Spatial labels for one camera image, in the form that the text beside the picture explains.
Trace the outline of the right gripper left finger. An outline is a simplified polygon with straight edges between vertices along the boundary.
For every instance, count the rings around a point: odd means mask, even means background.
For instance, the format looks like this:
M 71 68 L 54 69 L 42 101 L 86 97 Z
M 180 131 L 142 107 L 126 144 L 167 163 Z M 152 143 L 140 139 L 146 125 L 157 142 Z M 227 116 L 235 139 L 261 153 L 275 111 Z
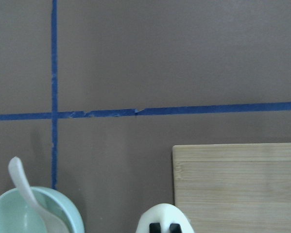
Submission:
M 160 223 L 150 223 L 149 233 L 160 233 Z

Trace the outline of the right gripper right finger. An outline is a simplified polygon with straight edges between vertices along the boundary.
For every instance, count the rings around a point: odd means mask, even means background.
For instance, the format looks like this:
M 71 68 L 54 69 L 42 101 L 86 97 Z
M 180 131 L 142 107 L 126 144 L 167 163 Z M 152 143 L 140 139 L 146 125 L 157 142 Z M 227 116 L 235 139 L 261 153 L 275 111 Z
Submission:
M 182 229 L 181 229 L 180 224 L 178 224 L 178 223 L 172 223 L 172 224 L 170 224 L 170 226 L 169 226 L 169 232 L 170 233 L 182 233 Z

